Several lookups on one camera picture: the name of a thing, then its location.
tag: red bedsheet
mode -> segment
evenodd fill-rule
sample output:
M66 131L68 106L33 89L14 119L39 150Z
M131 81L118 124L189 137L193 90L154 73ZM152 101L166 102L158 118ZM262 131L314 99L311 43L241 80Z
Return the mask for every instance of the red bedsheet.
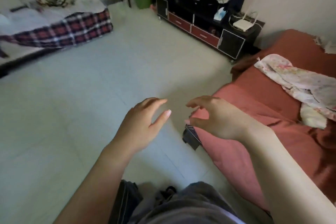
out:
M289 96L253 65L256 58L276 53L296 67L336 78L336 55L325 54L312 36L287 30L270 48L237 64L232 73L240 75L220 88L214 96L223 98L271 127L306 174L332 201L336 201L336 123L329 120L321 130L299 124L301 103ZM207 118L205 110L193 117ZM222 140L195 128L203 147L215 165L245 199L269 210L256 179L247 150L238 142Z

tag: white bedding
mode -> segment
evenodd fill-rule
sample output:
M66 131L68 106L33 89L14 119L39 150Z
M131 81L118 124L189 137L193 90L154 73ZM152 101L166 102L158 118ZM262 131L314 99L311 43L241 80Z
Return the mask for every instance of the white bedding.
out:
M20 0L0 0L0 13L7 18L0 22L0 34L13 35L54 24L73 13L100 13L106 9L100 0L76 0L74 5L65 8L45 8L41 13L28 8L9 12L9 9L20 5L23 5Z

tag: plaid fabric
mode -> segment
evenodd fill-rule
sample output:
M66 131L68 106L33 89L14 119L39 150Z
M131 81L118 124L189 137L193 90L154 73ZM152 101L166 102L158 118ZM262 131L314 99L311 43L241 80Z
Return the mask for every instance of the plaid fabric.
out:
M76 46L101 37L113 30L110 13L75 13L56 24L24 31L15 35L0 35L0 40L23 46L63 48Z

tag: right hand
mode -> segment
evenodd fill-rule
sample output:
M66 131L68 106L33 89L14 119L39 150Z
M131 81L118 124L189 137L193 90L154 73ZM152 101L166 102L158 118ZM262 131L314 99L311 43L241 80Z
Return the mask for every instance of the right hand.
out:
M186 106L205 108L209 119L190 118L190 125L222 139L244 143L252 133L263 133L270 129L224 99L202 96L190 100Z

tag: tiled floor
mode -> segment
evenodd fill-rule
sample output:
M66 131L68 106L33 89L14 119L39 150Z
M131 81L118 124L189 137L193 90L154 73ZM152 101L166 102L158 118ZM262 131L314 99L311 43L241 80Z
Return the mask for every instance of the tiled floor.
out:
M110 10L110 35L0 79L0 223L51 223L127 110L152 96L169 99L171 119L124 178L178 188L203 180L229 195L206 152L181 140L184 104L229 82L229 60L150 10Z

